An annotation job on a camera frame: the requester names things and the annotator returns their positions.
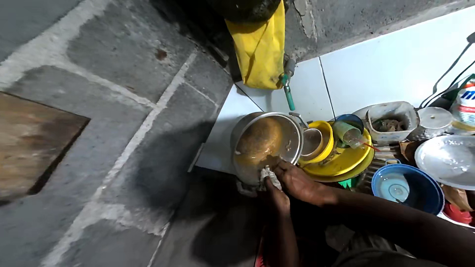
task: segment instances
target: blue plastic basin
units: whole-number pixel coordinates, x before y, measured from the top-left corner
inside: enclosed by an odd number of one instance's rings
[[[384,184],[387,180],[394,181],[394,184],[391,182]],[[402,202],[404,205],[434,215],[439,214],[444,207],[444,193],[434,179],[425,172],[405,164],[389,164],[377,170],[371,181],[371,189],[376,197]],[[399,201],[395,199],[398,196],[401,196]]]

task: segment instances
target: yellow bag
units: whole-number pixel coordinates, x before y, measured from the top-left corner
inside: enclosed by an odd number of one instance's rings
[[[284,72],[285,11],[281,1],[272,17],[261,24],[236,24],[226,20],[234,39],[244,84],[252,88],[280,89]]]

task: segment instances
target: person's arm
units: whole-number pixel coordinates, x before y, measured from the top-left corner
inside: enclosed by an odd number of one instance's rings
[[[265,259],[272,267],[298,267],[299,257],[294,226],[290,218],[290,200],[266,178],[271,218],[267,229]]]
[[[337,212],[418,258],[450,267],[473,264],[475,233],[460,226],[392,201],[314,182],[288,162],[280,162],[274,172],[295,198]]]

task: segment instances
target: pot handle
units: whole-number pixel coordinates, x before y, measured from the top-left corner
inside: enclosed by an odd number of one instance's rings
[[[396,164],[396,163],[389,163],[389,162],[393,162],[393,161],[396,161],[397,164],[401,164],[401,161],[398,160],[398,159],[389,159],[389,160],[385,160],[384,166],[387,166],[388,164]]]
[[[295,113],[295,112],[289,112],[289,115],[299,118],[302,124],[305,126],[305,128],[308,129],[308,124],[304,121],[304,119],[302,119],[302,116],[300,114]]]

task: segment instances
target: hand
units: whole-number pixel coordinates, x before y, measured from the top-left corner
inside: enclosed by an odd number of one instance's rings
[[[313,181],[302,169],[289,162],[279,160],[274,173],[285,188],[296,199],[313,205],[335,204],[336,196],[332,189]]]
[[[287,195],[275,187],[270,178],[267,176],[264,180],[267,192],[263,192],[267,195],[269,200],[269,206],[275,215],[279,217],[290,217],[290,200]]]

